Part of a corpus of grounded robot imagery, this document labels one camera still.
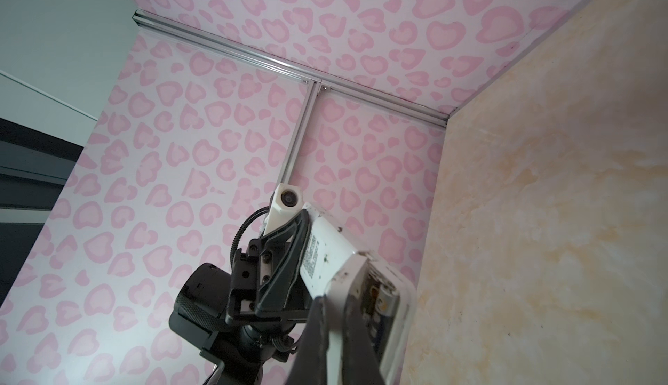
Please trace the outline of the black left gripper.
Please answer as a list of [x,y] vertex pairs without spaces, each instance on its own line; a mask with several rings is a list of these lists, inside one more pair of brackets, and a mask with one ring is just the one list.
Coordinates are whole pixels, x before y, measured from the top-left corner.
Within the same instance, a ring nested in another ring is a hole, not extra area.
[[287,362],[299,342],[295,326],[311,298],[299,275],[311,233],[305,209],[237,250],[225,272],[202,264],[178,293],[170,329],[214,364],[208,384],[259,384],[269,360]]

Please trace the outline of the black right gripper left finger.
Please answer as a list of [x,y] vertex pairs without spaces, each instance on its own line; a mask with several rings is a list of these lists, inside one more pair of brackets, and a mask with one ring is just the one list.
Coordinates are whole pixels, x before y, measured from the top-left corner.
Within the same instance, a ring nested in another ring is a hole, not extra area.
[[285,385],[327,384],[329,328],[324,296],[314,299]]

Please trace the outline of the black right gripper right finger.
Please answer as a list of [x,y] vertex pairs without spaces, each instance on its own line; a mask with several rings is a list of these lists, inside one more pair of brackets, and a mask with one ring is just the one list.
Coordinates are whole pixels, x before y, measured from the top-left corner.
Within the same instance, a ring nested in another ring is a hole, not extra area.
[[344,305],[342,383],[344,385],[383,385],[379,362],[365,327],[358,299],[349,295]]

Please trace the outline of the white air conditioner remote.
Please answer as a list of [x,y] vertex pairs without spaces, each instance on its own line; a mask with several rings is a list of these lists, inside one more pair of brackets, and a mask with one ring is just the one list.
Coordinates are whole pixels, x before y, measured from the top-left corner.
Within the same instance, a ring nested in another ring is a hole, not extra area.
[[[313,298],[324,296],[326,300],[327,383],[343,384],[342,329],[344,305],[349,295],[359,301],[384,384],[395,383],[400,377],[417,306],[415,285],[377,252],[365,247],[329,213],[309,203],[304,208],[311,219],[311,233],[299,275]],[[396,290],[398,307],[393,319],[374,322],[377,294],[382,284]]]

